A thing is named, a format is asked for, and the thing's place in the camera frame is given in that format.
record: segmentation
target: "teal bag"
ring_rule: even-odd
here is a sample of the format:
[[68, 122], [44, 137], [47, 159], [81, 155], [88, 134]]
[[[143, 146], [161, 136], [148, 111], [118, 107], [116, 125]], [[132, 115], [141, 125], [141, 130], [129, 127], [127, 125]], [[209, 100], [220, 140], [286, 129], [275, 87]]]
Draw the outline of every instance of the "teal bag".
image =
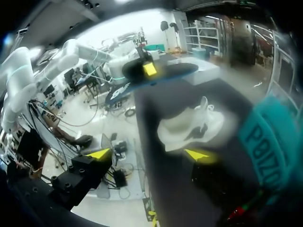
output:
[[261, 186], [278, 193], [284, 189], [299, 155], [299, 126], [293, 112], [268, 96], [253, 108], [239, 132]]

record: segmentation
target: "white sneaker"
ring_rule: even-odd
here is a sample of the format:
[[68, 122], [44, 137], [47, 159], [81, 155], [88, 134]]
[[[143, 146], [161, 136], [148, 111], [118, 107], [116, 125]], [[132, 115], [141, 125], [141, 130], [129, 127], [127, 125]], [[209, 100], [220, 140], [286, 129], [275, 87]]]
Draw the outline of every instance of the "white sneaker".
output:
[[158, 137], [166, 151], [177, 150], [192, 142], [210, 141], [219, 133], [223, 122], [223, 114], [214, 111], [204, 96], [195, 109], [187, 108], [172, 119], [161, 120]]

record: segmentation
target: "desk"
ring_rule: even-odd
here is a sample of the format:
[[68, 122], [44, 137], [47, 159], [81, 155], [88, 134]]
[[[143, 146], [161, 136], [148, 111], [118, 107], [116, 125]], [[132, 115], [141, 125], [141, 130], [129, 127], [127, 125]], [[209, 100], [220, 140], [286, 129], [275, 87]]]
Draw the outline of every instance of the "desk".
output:
[[91, 88], [89, 87], [89, 85], [91, 83], [93, 83], [94, 81], [96, 81], [96, 78], [91, 77], [90, 75], [87, 75], [84, 78], [80, 78], [78, 80], [78, 82], [75, 84], [75, 86], [77, 87], [77, 89], [80, 89], [82, 86], [86, 86], [89, 90], [89, 92], [91, 93], [91, 95], [94, 97], [94, 93], [92, 92]]
[[[157, 135], [161, 119], [175, 117], [185, 108], [199, 105], [202, 96], [206, 96], [215, 109], [219, 103], [235, 113], [239, 127], [252, 109], [247, 99], [221, 79], [197, 86], [176, 79], [138, 89], [134, 94], [146, 173], [152, 182], [150, 189], [158, 219], [166, 227], [214, 227], [222, 213], [207, 194], [192, 183], [193, 163], [181, 154], [165, 152]], [[235, 175], [258, 186], [251, 159], [236, 136], [214, 151]]]

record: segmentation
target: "floor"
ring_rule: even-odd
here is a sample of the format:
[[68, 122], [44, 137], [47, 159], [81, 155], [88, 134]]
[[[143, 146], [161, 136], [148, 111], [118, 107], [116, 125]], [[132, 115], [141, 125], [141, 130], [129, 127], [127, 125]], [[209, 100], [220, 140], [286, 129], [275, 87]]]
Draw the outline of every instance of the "floor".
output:
[[[85, 99], [86, 96], [84, 94], [69, 96], [64, 101], [61, 110], [62, 112], [66, 112], [63, 120], [72, 125], [82, 125], [90, 121], [96, 112], [96, 108], [93, 107], [90, 109], [89, 105], [96, 103], [96, 101], [92, 100], [90, 103], [85, 103]], [[142, 163], [144, 162], [140, 151], [141, 145], [136, 126], [136, 117], [133, 116], [126, 119], [123, 114], [126, 108], [133, 105], [134, 100], [130, 96], [129, 101], [123, 105], [123, 109], [121, 110], [106, 113], [103, 109], [98, 109], [96, 116], [87, 125], [76, 127], [60, 122], [59, 127], [76, 138], [84, 134], [100, 135], [102, 133], [105, 133], [110, 138], [112, 133], [117, 132], [119, 138], [128, 138], [134, 141], [138, 163], [135, 167], [143, 169], [144, 166]], [[62, 172], [61, 167], [55, 168], [54, 157], [48, 155], [45, 160], [43, 174], [51, 177], [59, 175]], [[148, 190], [147, 183], [144, 180], [144, 172], [139, 171], [139, 175], [142, 189]], [[88, 220], [111, 227], [119, 227], [122, 223], [126, 227], [152, 226], [151, 222], [147, 221], [142, 199], [112, 201], [99, 199], [96, 196], [88, 194], [79, 206], [72, 209], [72, 212]]]
[[[254, 71], [257, 72], [258, 70], [258, 66], [252, 70], [239, 70], [222, 66], [220, 68], [220, 78], [240, 92], [251, 103], [255, 104], [264, 97], [267, 90], [266, 83], [252, 75]], [[98, 99], [99, 103], [102, 103], [104, 99], [105, 96], [100, 96]], [[62, 106], [62, 111], [66, 112], [63, 120], [74, 126], [63, 122], [60, 122], [59, 126], [76, 138], [84, 134], [94, 136], [102, 133], [110, 138], [111, 134], [116, 132], [119, 138], [128, 138], [128, 140], [133, 141], [138, 164], [137, 168], [145, 169], [140, 140], [142, 137], [140, 138], [139, 136], [136, 115], [129, 118], [124, 115], [124, 111], [127, 108], [134, 108], [134, 95], [130, 95], [122, 109], [110, 113], [103, 109], [98, 109], [96, 112], [95, 107], [89, 107], [89, 105], [96, 103], [96, 100], [92, 100], [90, 103], [86, 103], [85, 100], [85, 94], [69, 96]], [[54, 157], [48, 155], [43, 174], [48, 177], [59, 175], [62, 169], [54, 166]], [[139, 171], [138, 174], [142, 191], [146, 191], [148, 186], [145, 182], [144, 172]], [[72, 209], [72, 212], [88, 220], [111, 227], [120, 227], [122, 225], [125, 227], [152, 226], [152, 223], [147, 220], [142, 199], [109, 201], [88, 195], [79, 206]]]

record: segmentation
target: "robotic arm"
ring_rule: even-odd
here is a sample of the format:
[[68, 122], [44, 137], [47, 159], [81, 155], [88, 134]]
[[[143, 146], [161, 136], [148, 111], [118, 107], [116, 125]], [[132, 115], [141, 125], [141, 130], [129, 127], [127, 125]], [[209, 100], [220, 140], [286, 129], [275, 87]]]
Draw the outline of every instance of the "robotic arm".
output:
[[34, 77], [29, 50], [26, 47], [16, 49], [0, 69], [0, 93], [7, 90], [1, 110], [1, 126], [4, 131], [13, 132], [17, 126], [17, 117], [21, 115], [27, 102], [35, 94], [45, 91], [63, 71], [77, 65], [80, 58], [102, 62], [110, 61], [113, 56], [70, 39], [63, 45], [61, 58], [51, 60], [45, 69]]

